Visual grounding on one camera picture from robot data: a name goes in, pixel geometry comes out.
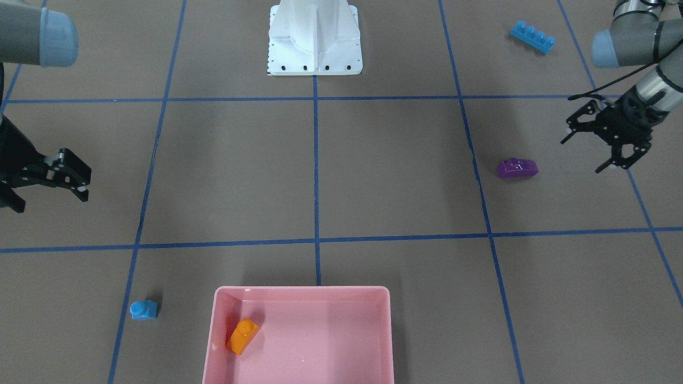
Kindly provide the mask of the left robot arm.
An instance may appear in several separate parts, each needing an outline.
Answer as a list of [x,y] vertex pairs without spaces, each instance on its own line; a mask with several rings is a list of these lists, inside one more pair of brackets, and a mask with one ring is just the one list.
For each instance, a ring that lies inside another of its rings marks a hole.
[[610,148],[610,157],[596,169],[629,169],[648,153],[652,132],[682,100],[681,19],[661,20],[667,1],[619,1],[609,29],[599,31],[591,46],[598,68],[634,66],[648,70],[615,101],[594,89],[581,94],[589,102],[566,120],[570,139],[593,133]]

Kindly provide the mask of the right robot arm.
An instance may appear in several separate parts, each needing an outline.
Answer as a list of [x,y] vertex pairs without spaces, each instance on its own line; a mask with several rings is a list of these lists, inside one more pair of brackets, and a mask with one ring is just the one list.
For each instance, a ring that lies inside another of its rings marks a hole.
[[[69,67],[77,59],[78,32],[66,14],[25,1],[2,1],[2,63]],[[34,144],[6,116],[1,128],[1,205],[25,211],[26,202],[15,190],[41,185],[70,190],[81,202],[89,198],[92,168],[68,148],[53,156]]]

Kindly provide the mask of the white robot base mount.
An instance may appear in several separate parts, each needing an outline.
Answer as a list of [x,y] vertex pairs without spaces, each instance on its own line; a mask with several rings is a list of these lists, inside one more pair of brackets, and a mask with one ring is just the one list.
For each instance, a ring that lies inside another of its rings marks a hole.
[[360,22],[354,5],[347,1],[280,1],[269,15],[267,75],[362,73]]

